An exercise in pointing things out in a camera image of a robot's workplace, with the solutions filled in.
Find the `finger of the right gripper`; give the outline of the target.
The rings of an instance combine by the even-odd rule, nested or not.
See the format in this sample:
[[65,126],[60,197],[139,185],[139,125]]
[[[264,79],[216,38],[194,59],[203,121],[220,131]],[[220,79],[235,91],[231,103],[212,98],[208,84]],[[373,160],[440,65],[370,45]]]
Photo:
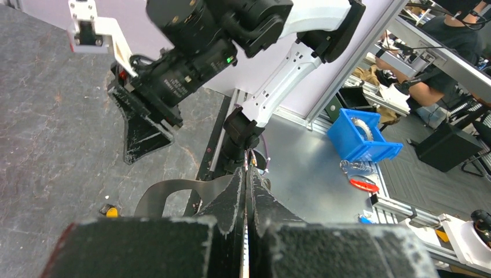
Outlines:
[[171,126],[163,123],[163,118],[137,95],[121,86],[112,86],[109,88],[109,96],[124,119],[123,161],[127,165],[174,143]]

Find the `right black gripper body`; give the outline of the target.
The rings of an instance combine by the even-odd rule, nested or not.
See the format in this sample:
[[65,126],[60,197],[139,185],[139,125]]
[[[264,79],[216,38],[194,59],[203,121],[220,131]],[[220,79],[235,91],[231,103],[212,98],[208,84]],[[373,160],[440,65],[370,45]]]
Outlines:
[[110,72],[114,79],[107,87],[110,98],[116,103],[123,116],[130,114],[143,118],[148,116],[158,123],[166,121],[174,129],[183,126],[179,106],[171,107],[164,103],[158,91],[140,76],[131,76],[122,65],[111,64]]

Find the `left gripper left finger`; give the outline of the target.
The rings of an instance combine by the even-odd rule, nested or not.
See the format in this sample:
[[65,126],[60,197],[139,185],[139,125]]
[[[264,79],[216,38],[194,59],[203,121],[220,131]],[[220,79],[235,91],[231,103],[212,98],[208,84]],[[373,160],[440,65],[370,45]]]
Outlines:
[[[42,277],[240,277],[245,173],[212,181],[150,186],[134,215],[74,222],[60,236]],[[167,198],[193,190],[192,216],[164,217]]]

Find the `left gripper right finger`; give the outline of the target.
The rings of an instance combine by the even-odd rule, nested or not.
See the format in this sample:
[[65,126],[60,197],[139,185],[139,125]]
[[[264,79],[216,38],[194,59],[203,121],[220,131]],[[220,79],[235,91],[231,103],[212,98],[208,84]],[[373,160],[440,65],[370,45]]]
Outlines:
[[247,171],[251,277],[437,277],[422,241],[393,224],[314,224]]

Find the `key with yellow tag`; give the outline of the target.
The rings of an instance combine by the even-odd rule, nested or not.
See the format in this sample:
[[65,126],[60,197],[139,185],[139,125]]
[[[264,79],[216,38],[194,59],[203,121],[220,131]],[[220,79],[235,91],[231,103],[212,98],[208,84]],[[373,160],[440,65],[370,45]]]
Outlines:
[[117,218],[119,216],[117,207],[111,204],[104,204],[99,209],[99,213],[107,218]]

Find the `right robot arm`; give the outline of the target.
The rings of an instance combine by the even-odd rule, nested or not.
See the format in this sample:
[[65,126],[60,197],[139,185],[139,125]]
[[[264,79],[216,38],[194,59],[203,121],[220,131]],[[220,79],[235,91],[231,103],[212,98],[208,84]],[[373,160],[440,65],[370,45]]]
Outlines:
[[131,54],[128,65],[112,64],[108,95],[125,123],[124,162],[170,146],[183,124],[180,102],[236,66],[239,51],[254,58],[295,35],[271,76],[223,123],[216,176],[247,164],[276,108],[346,50],[365,10],[361,1],[148,1],[148,18],[173,47],[155,60]]

